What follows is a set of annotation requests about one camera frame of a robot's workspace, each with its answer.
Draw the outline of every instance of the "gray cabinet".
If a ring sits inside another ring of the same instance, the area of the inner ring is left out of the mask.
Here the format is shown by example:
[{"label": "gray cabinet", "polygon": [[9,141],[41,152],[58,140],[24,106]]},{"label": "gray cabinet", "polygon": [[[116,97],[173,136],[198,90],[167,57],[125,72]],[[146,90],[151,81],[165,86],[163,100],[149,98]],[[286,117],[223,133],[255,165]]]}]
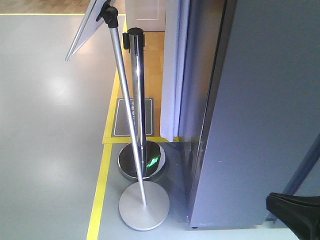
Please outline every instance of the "gray cabinet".
[{"label": "gray cabinet", "polygon": [[[262,224],[266,196],[283,192],[320,132],[320,3],[234,3],[227,1],[192,159],[192,227]],[[297,195],[320,193],[318,176],[319,164]]]}]

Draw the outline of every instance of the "stanchion base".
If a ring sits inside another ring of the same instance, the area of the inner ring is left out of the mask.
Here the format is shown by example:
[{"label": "stanchion base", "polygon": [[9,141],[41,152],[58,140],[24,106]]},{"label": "stanchion base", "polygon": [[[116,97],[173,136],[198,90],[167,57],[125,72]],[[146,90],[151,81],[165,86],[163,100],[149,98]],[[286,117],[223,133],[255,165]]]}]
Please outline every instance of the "stanchion base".
[{"label": "stanchion base", "polygon": [[139,183],[130,185],[121,195],[120,215],[130,228],[148,231],[160,226],[169,213],[170,201],[167,192],[157,183],[144,182],[147,205],[142,203]]},{"label": "stanchion base", "polygon": [[[166,163],[164,149],[156,142],[146,141],[147,170],[143,179],[149,179],[158,174]],[[118,157],[118,168],[123,176],[130,180],[137,180],[137,170],[135,165],[132,144],[127,144]]]}]

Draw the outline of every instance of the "wooden floor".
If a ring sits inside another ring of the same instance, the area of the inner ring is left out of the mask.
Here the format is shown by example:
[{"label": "wooden floor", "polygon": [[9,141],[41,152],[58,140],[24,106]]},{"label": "wooden floor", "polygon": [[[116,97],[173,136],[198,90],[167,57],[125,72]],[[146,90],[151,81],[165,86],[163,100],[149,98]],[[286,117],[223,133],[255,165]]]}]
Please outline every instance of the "wooden floor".
[{"label": "wooden floor", "polygon": [[[0,0],[1,14],[84,14],[90,0]],[[125,0],[114,5],[125,14]]]}]

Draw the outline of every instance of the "stanchion post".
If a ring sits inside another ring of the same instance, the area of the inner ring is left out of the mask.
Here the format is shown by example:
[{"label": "stanchion post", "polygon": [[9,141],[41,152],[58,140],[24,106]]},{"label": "stanchion post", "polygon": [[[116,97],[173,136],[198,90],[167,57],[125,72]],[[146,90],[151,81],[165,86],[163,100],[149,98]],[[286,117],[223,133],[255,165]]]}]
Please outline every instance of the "stanchion post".
[{"label": "stanchion post", "polygon": [[123,33],[123,47],[129,49],[131,55],[134,122],[143,177],[147,172],[144,46],[145,35],[141,28],[130,28]]}]

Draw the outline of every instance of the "door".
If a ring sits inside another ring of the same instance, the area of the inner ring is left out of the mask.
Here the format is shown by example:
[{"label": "door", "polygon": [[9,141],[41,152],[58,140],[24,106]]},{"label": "door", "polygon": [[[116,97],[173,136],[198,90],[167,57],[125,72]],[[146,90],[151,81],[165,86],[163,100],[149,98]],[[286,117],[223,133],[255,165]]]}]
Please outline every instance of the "door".
[{"label": "door", "polygon": [[125,14],[128,29],[141,28],[145,32],[165,31],[165,0],[125,0]]}]

